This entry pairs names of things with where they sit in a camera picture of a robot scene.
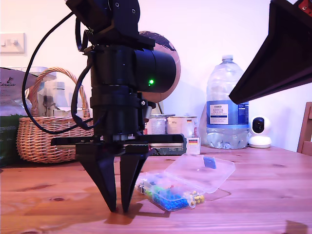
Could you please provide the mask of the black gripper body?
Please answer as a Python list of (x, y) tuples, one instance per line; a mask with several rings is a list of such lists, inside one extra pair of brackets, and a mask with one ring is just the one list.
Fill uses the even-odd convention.
[(156, 104), (126, 86), (104, 86), (92, 91), (94, 114), (92, 137), (56, 137), (52, 146), (72, 146), (78, 143), (164, 144), (184, 143), (182, 134), (145, 135), (145, 122)]

